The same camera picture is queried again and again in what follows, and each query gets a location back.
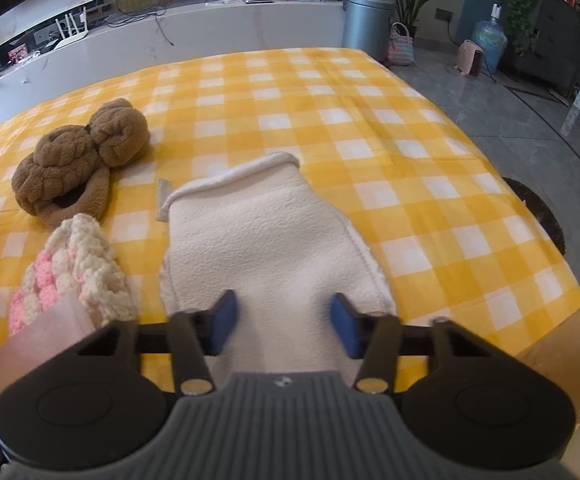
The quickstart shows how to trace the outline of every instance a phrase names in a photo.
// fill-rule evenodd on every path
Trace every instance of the brown plush toy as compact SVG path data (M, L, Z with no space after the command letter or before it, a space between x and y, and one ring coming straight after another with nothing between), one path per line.
M110 168L139 158L150 144L148 121L126 99L104 104L87 126L69 124L41 137L12 177L18 205L57 227L77 213L100 218Z

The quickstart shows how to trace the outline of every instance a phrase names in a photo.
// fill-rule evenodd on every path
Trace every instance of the pink and white knitted item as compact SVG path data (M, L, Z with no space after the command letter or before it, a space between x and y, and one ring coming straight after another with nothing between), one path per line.
M21 288L10 300L9 334L69 295L81 300L95 327L135 317L125 275L98 222L86 214L57 227L25 269Z

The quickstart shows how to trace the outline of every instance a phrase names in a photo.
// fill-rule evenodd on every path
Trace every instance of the gray ribbed plate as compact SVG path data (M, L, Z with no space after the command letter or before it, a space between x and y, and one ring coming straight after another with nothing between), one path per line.
M557 460L517 472L485 472L449 462L408 432L388 397L361 394L345 386L338 373L321 372L235 374L216 393L180 399L161 432L119 462L81 472L15 464L0 475L0 480L13 479L574 480L574 476Z

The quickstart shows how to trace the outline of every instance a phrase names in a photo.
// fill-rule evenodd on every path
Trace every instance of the yellow gingham fabric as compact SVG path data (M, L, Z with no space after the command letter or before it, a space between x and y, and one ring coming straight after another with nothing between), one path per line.
M140 322L165 320L157 180L178 187L279 150L294 153L316 192L354 222L406 322L451 317L516 353L580 307L580 288L545 232L435 105L359 51L270 50L147 68L0 125L0 344L9 296L49 234L17 207L10 177L42 134L85 124L117 97L142 110L151 130L149 153L112 172L102 219ZM422 374L415 361L401 386ZM144 373L171 388L168 366L148 356Z

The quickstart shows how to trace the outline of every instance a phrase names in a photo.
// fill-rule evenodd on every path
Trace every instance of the silver trash can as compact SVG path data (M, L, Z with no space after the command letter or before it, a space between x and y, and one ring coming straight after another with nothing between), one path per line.
M343 46L359 48L381 62L388 53L392 0L343 0Z

